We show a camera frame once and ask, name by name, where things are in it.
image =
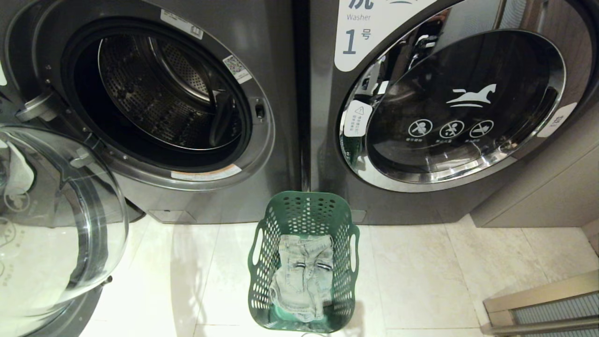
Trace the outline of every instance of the white tile floor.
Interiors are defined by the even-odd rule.
[[[255,224],[131,224],[83,337],[302,336],[247,310]],[[331,336],[481,337],[482,300],[599,269],[579,228],[360,226],[356,311]]]

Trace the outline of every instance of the front-loading washer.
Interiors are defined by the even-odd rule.
[[[171,223],[250,222],[299,187],[289,1],[13,1],[1,121],[84,141]]]
[[[358,223],[457,221],[596,100],[596,1],[310,5],[311,188]]]

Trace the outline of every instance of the white horse logo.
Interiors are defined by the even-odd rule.
[[[458,103],[458,102],[467,102],[467,101],[476,101],[476,102],[482,102],[482,103],[491,103],[491,101],[489,101],[487,99],[487,95],[490,92],[495,92],[495,89],[497,88],[497,84],[491,84],[488,86],[485,86],[484,88],[482,88],[479,92],[467,92],[466,89],[454,89],[453,92],[463,92],[463,94],[451,101],[447,101],[446,103]],[[462,103],[462,104],[454,104],[450,107],[478,107],[478,108],[482,108],[483,106],[481,106],[480,104],[473,104],[473,103]]]

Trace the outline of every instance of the label sticker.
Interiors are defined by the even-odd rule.
[[[223,63],[229,68],[229,71],[239,84],[252,79],[249,71],[243,66],[243,64],[233,55],[223,59]]]
[[[559,108],[553,114],[553,117],[551,117],[551,120],[547,123],[547,125],[541,131],[539,131],[537,137],[547,138],[551,136],[551,134],[553,134],[555,130],[557,130],[565,122],[565,120],[568,119],[570,113],[572,113],[574,108],[576,108],[576,104],[578,104],[578,102],[570,103],[567,106]]]
[[[346,137],[362,137],[366,134],[368,120],[373,108],[360,101],[351,101],[345,115],[343,134]]]
[[[435,1],[339,1],[335,66],[352,71],[389,34]]]
[[[241,169],[237,165],[231,164],[225,168],[212,172],[191,173],[171,171],[171,178],[191,181],[213,181],[234,176],[239,172],[241,172]]]
[[[5,86],[7,83],[6,76],[4,76],[4,71],[2,70],[2,62],[0,62],[0,85]]]
[[[187,20],[177,16],[171,12],[160,10],[160,19],[169,25],[179,28],[185,33],[191,34],[195,38],[201,40],[204,37],[204,31],[192,25]]]

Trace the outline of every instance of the laundry basket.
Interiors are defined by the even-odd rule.
[[[281,266],[279,240],[283,234],[329,234],[332,237],[332,305],[324,308],[323,320],[308,323],[290,320],[279,315],[280,311],[270,301],[268,289],[274,272]],[[262,244],[258,247],[258,260],[254,263],[260,235]],[[350,244],[352,236],[355,236],[353,251]],[[275,330],[329,333],[343,328],[352,318],[356,304],[359,237],[358,227],[352,223],[349,205],[343,198],[330,193],[295,191],[275,195],[268,203],[264,219],[258,223],[247,258],[251,274],[247,301],[254,320],[263,327]],[[351,263],[352,254],[355,255],[355,266]]]

